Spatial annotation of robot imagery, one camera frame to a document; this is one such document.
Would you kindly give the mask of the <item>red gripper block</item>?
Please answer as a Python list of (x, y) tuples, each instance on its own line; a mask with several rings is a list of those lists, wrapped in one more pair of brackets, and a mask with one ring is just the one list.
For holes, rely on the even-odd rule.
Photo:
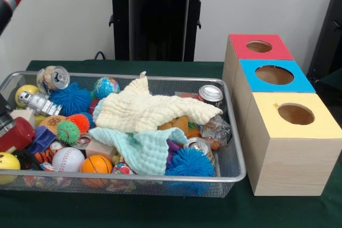
[(41, 170), (40, 163), (27, 150), (35, 139), (35, 130), (23, 117), (11, 120), (1, 127), (1, 152), (13, 153), (19, 160), (21, 170)]

